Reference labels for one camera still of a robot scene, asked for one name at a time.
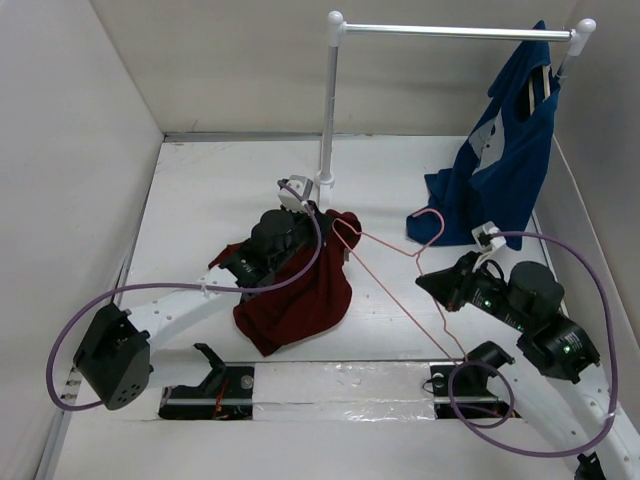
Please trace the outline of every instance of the red cloth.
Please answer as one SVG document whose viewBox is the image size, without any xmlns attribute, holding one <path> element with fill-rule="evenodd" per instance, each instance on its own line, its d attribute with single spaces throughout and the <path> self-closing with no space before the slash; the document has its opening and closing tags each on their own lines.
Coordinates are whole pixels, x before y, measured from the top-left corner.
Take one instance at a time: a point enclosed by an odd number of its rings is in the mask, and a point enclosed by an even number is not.
<svg viewBox="0 0 640 480">
<path fill-rule="evenodd" d="M 362 231 L 358 218 L 351 212 L 328 210 L 327 215 L 341 218 L 357 231 Z M 336 230 L 351 248 L 360 239 L 340 223 Z M 229 245 L 209 268 L 231 255 L 240 244 Z M 276 275 L 282 282 L 311 260 L 315 247 L 303 247 Z M 329 227 L 326 245 L 311 269 L 284 288 L 266 292 L 233 309 L 236 325 L 265 357 L 283 345 L 297 342 L 336 325 L 351 303 L 351 285 L 342 271 L 345 247 Z"/>
</svg>

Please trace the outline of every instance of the metal strip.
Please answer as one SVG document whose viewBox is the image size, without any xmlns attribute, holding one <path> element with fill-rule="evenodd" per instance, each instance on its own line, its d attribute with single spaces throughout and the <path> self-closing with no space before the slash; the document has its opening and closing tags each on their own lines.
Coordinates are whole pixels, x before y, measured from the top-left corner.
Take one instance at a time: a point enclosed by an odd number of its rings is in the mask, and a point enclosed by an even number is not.
<svg viewBox="0 0 640 480">
<path fill-rule="evenodd" d="M 487 40 L 546 40 L 568 42 L 573 37 L 569 30 L 520 30 L 510 28 L 464 27 L 412 27 L 405 25 L 347 24 L 346 33 L 380 33 L 390 35 L 417 35 L 421 37 L 475 38 Z"/>
<path fill-rule="evenodd" d="M 317 132 L 170 132 L 164 143 L 319 140 Z"/>
<path fill-rule="evenodd" d="M 329 47 L 327 85 L 324 105 L 322 143 L 320 145 L 319 180 L 331 179 L 331 150 L 333 148 L 333 115 L 336 103 L 336 78 L 338 74 L 338 47 Z"/>
</svg>

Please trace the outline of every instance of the white enclosure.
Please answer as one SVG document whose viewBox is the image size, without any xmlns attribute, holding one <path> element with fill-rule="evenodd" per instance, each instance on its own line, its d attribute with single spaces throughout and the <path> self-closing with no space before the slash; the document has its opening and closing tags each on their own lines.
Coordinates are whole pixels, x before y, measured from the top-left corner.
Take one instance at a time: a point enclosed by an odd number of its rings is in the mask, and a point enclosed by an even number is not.
<svg viewBox="0 0 640 480">
<path fill-rule="evenodd" d="M 117 412 L 63 415 L 47 397 L 51 344 L 86 301 L 124 282 L 126 273 L 129 283 L 195 280 L 224 245 L 245 238 L 260 213 L 277 206 L 277 179 L 318 172 L 325 19 L 332 9 L 376 24 L 526 29 L 544 18 L 560 30 L 585 17 L 598 21 L 563 85 L 549 173 L 528 228 L 575 245 L 605 282 L 620 401 L 640 426 L 633 220 L 640 205 L 633 148 L 640 61 L 627 53 L 640 41 L 630 11 L 640 7 L 623 3 L 0 0 L 0 480 L 565 478 L 561 460 L 496 450 L 454 420 L 354 422 L 327 410 L 298 421 L 166 422 L 156 417 L 159 389 Z M 415 248 L 404 237 L 404 218 L 427 203 L 423 174 L 452 164 L 515 45 L 349 39 L 340 54 L 336 108 L 336 131 L 347 135 L 335 142 L 340 180 L 332 207 L 352 210 L 365 230 Z M 554 49 L 554 66 L 565 51 Z M 163 132 L 187 134 L 163 143 Z M 382 133 L 390 135 L 370 135 Z M 467 250 L 433 249 L 423 266 L 448 267 Z M 413 285 L 411 259 L 366 239 L 356 251 L 454 350 L 430 299 Z M 498 259 L 506 270 L 523 259 L 553 266 L 569 315 L 593 338 L 608 371 L 601 305 L 581 267 L 537 241 Z M 269 361 L 442 357 L 354 259 L 345 272 L 354 289 L 345 319 Z M 134 306 L 162 293 L 128 294 L 123 302 Z M 59 391 L 89 320 L 63 345 Z M 463 310 L 448 320 L 466 348 L 491 337 L 520 355 L 517 335 L 480 312 Z M 177 338 L 159 364 L 178 359 L 176 368 L 197 378 L 202 362 L 190 349 L 194 341 L 211 344 L 226 361 L 262 361 L 230 315 L 218 315 Z M 293 375 L 274 365 L 271 374 Z M 83 385 L 78 401 L 92 395 Z M 433 408 L 428 395 L 420 402 L 425 411 Z M 550 449 L 521 420 L 498 435 Z"/>
</svg>

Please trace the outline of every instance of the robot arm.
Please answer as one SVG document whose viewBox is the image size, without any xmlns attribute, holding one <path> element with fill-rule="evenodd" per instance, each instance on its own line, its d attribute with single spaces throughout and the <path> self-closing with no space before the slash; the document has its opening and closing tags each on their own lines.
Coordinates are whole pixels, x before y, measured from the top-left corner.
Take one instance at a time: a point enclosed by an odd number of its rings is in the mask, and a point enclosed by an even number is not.
<svg viewBox="0 0 640 480">
<path fill-rule="evenodd" d="M 159 347 L 216 312 L 231 311 L 238 302 L 251 301 L 261 291 L 294 281 L 296 276 L 274 285 L 277 272 L 304 246 L 319 252 L 318 242 L 322 242 L 332 218 L 307 201 L 311 180 L 291 177 L 286 185 L 288 189 L 279 194 L 282 208 L 264 213 L 250 238 L 236 251 L 196 284 L 176 284 L 189 290 L 132 310 L 123 311 L 111 303 L 96 312 L 74 364 L 107 409 L 122 408 L 142 393 L 153 372 L 151 355 Z"/>
<path fill-rule="evenodd" d="M 488 363 L 507 377 L 516 394 L 518 413 L 552 446 L 566 451 L 587 444 L 609 420 L 608 384 L 602 369 L 597 368 L 600 356 L 589 336 L 560 312 L 564 289 L 544 265 L 519 263 L 507 282 L 495 262 L 479 265 L 480 256 L 469 252 L 454 267 L 421 276 L 416 283 L 449 311 L 471 303 L 521 332 L 518 348 L 567 402 L 575 420 L 540 394 L 528 372 L 517 365 L 504 365 L 512 359 L 503 355 L 498 363 Z M 499 278 L 489 271 L 489 265 L 498 270 Z M 470 359 L 480 350 L 486 351 L 487 345 L 470 352 Z M 509 401 L 500 379 L 484 372 L 482 380 L 489 391 Z M 640 436 L 621 407 L 615 413 L 612 429 L 595 451 L 606 478 L 631 479 L 640 475 Z M 570 468 L 576 465 L 569 458 L 565 462 Z"/>
</svg>

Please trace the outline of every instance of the white table surface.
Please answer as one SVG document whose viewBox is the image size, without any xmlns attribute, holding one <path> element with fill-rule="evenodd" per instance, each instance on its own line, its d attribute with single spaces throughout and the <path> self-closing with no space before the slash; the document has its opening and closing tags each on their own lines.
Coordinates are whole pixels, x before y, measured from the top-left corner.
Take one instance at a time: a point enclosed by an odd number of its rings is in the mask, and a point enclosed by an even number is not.
<svg viewBox="0 0 640 480">
<path fill-rule="evenodd" d="M 462 141 L 461 137 L 337 139 L 332 208 L 353 211 L 367 232 L 417 249 L 405 238 L 405 217 L 427 203 L 423 175 L 450 166 Z M 276 180 L 292 174 L 312 178 L 318 157 L 318 141 L 163 145 L 129 283 L 196 280 L 227 243 L 244 240 L 265 210 L 278 207 Z M 423 254 L 423 268 L 450 267 L 470 249 L 433 248 Z M 422 325 L 456 354 L 431 299 L 414 284 L 413 260 L 368 239 L 360 242 L 357 252 Z M 505 250 L 496 259 L 505 272 L 518 261 L 545 262 L 540 244 L 530 239 L 521 252 Z M 225 312 L 172 341 L 165 358 L 195 359 L 191 347 L 195 342 L 208 343 L 228 362 L 443 357 L 355 259 L 344 268 L 353 300 L 345 318 L 328 332 L 263 359 L 235 327 L 231 312 Z M 123 305 L 139 305 L 162 294 L 127 294 Z M 522 358 L 515 348 L 517 332 L 497 320 L 472 307 L 447 317 L 466 349 L 492 339 Z M 185 368 L 189 362 L 183 361 Z M 83 387 L 79 400 L 92 398 Z M 125 409 L 74 414 L 55 478 L 572 478 L 560 460 L 502 452 L 454 420 L 167 422 L 156 418 L 158 398 L 159 390 L 148 389 Z M 499 430 L 496 438 L 508 443 L 549 449 L 521 420 L 509 421 Z"/>
</svg>

